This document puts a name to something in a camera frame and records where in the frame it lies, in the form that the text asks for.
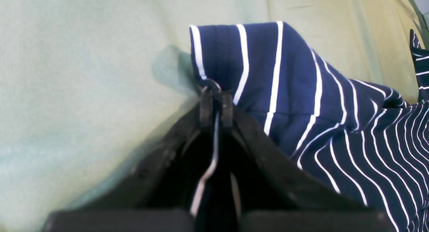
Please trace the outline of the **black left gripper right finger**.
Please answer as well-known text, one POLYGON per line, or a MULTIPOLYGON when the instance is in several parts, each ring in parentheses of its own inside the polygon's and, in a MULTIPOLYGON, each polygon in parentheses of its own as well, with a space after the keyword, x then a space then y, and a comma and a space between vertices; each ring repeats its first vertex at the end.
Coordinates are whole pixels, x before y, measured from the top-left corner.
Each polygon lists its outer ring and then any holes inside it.
POLYGON ((220 168, 239 232, 392 232, 387 215, 301 171, 256 121, 220 94, 220 168))

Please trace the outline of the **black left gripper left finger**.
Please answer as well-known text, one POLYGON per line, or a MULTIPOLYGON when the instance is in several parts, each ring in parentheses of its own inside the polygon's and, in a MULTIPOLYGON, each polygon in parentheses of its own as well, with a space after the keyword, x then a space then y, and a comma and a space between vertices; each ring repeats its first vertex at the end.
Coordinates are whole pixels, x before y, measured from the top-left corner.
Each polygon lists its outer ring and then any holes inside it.
POLYGON ((194 232, 211 157, 215 92, 184 115, 113 189, 80 209, 52 213, 45 232, 194 232))

